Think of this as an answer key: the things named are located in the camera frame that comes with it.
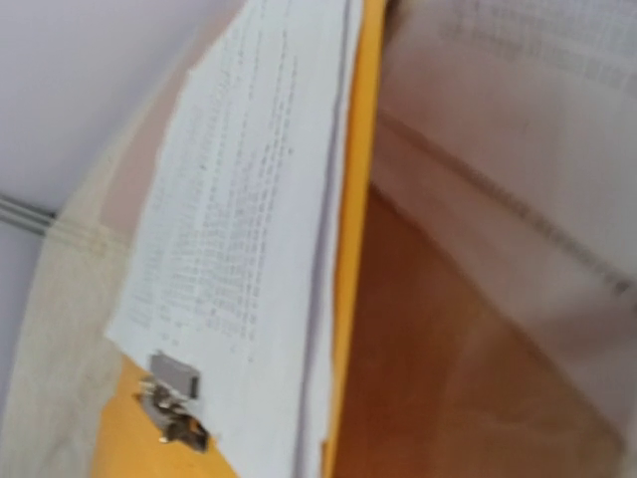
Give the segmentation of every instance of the paper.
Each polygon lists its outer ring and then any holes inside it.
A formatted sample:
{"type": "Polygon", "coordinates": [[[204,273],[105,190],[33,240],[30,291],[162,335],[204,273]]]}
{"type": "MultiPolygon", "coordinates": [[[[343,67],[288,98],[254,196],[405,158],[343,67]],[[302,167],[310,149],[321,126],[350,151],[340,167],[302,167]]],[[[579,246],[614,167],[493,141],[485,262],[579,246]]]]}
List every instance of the paper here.
{"type": "Polygon", "coordinates": [[[373,173],[624,436],[635,45],[634,2],[420,2],[386,51],[373,173]]]}
{"type": "Polygon", "coordinates": [[[332,377],[332,337],[334,318],[334,274],[338,241],[340,198],[344,175],[346,123],[349,113],[349,93],[353,79],[354,54],[358,46],[363,5],[349,2],[344,25],[342,61],[340,65],[341,89],[339,107],[335,117],[335,135],[332,138],[330,163],[327,170],[325,203],[320,228],[317,267],[315,268],[315,296],[309,338],[305,393],[301,409],[301,428],[295,477],[321,476],[322,444],[327,440],[332,377]]]}
{"type": "Polygon", "coordinates": [[[317,476],[333,304],[311,305],[331,301],[360,10],[249,2],[189,73],[107,332],[202,372],[192,411],[241,477],[317,476]]]}

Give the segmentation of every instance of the document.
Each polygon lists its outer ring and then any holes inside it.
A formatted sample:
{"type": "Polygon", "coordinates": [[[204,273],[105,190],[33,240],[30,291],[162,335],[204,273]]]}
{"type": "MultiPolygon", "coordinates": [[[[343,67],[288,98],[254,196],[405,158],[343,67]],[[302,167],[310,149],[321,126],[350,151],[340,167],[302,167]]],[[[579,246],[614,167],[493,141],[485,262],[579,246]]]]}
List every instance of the document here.
{"type": "Polygon", "coordinates": [[[189,72],[107,335],[201,372],[241,477],[316,477],[361,0],[249,1],[189,72]]]}

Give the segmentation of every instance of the white wall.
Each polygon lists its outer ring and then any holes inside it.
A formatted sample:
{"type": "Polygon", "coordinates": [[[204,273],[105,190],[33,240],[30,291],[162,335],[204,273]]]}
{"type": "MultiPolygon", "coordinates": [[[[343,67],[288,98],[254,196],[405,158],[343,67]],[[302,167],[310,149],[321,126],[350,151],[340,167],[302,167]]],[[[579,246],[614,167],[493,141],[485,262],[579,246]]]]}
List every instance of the white wall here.
{"type": "Polygon", "coordinates": [[[13,354],[42,238],[0,223],[0,428],[13,354]]]}
{"type": "Polygon", "coordinates": [[[0,191],[60,208],[194,26],[224,3],[0,2],[0,191]]]}

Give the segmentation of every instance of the brown surface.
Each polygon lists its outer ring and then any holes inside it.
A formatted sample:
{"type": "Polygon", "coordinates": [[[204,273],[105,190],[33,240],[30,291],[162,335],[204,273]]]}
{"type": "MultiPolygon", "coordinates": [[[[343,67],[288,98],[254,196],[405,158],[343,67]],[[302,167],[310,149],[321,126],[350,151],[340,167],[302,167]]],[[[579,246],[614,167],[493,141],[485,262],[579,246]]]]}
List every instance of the brown surface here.
{"type": "Polygon", "coordinates": [[[372,193],[337,478],[616,476],[621,445],[372,193]]]}

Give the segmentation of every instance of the metal clip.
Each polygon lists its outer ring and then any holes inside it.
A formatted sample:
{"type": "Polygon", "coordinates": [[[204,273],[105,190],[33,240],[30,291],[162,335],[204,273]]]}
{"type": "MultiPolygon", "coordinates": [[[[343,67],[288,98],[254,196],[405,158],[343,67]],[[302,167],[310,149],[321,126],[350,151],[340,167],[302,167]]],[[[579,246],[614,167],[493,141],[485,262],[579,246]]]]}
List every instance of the metal clip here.
{"type": "Polygon", "coordinates": [[[159,441],[181,441],[195,451],[206,451],[209,434],[186,409],[187,402],[197,398],[199,372],[162,353],[150,358],[150,372],[140,382],[136,398],[161,430],[159,441]]]}

